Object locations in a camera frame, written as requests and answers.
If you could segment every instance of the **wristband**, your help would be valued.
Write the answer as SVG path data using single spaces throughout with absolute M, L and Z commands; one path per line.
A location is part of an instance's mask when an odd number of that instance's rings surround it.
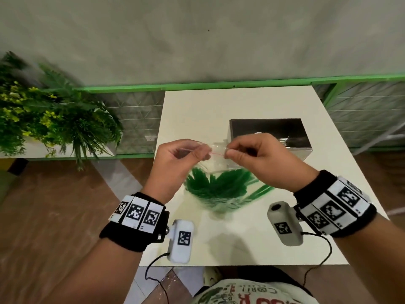
M 366 227 L 377 209 L 370 198 L 343 177 L 322 170 L 314 181 L 294 193 L 294 209 L 315 231 L 334 238 Z
M 126 195 L 100 233 L 100 239 L 134 252 L 143 252 L 151 243 L 163 242 L 169 212 L 154 198 L 137 192 Z

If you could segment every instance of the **clear plastic bag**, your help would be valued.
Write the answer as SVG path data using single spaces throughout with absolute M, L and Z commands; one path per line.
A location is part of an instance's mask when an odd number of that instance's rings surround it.
M 211 211 L 225 213 L 240 209 L 274 189 L 247 169 L 225 159 L 226 146 L 210 147 L 210 158 L 191 170 L 184 186 Z

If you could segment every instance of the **hand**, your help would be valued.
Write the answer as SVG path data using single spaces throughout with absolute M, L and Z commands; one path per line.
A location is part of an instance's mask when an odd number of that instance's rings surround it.
M 257 157 L 246 153 L 253 148 Z M 247 168 L 259 180 L 275 188 L 296 192 L 319 174 L 269 133 L 241 135 L 228 144 L 225 157 Z
M 208 159 L 211 150 L 207 144 L 188 139 L 161 144 L 141 192 L 166 204 L 183 184 L 191 168 Z

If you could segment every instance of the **cable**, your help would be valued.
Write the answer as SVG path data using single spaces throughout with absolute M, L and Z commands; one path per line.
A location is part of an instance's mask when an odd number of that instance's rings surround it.
M 149 266 L 146 268 L 146 271 L 145 271 L 145 280 L 151 279 L 151 280 L 153 280 L 153 281 L 156 281 L 156 282 L 158 282 L 159 285 L 162 287 L 163 291 L 164 291 L 165 294 L 166 294 L 167 304 L 169 304 L 169 296 L 167 295 L 166 289 L 163 287 L 162 283 L 161 283 L 158 279 L 155 279 L 155 278 L 153 278 L 153 277 L 146 277 L 146 276 L 148 275 L 148 270 L 149 270 L 149 268 L 155 263 L 156 260 L 158 260 L 159 258 L 165 257 L 165 256 L 169 256 L 169 255 L 170 255 L 170 253 L 161 254 L 158 258 L 156 258 L 155 260 L 153 260 L 153 261 L 149 264 Z
M 301 235 L 311 235 L 311 236 L 317 236 L 317 237 L 320 237 L 320 238 L 322 238 L 322 239 L 325 239 L 325 240 L 328 242 L 328 244 L 329 244 L 329 249 L 330 249 L 329 254 L 327 255 L 327 257 L 326 257 L 319 265 L 317 265 L 317 266 L 315 266 L 315 267 L 312 267 L 312 268 L 309 268 L 309 269 L 305 272 L 305 274 L 304 274 L 304 283 L 302 284 L 302 285 L 305 287 L 306 276 L 308 275 L 309 271 L 314 270 L 314 269 L 317 269 L 317 268 L 319 268 L 320 266 L 322 266 L 322 265 L 325 263 L 325 261 L 328 260 L 328 258 L 332 255 L 332 245 L 331 245 L 331 242 L 330 242 L 327 238 L 325 238 L 325 237 L 323 237 L 323 236 L 321 236 L 321 235 L 317 235 L 316 233 L 307 233 L 307 232 L 305 232 L 305 231 L 302 231 L 302 232 L 301 232 Z

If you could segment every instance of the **person's left hand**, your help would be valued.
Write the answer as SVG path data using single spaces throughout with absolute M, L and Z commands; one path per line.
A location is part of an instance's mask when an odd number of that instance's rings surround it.
M 166 204 L 183 184 L 191 168 L 209 158 L 212 149 L 189 139 L 161 144 L 142 193 Z

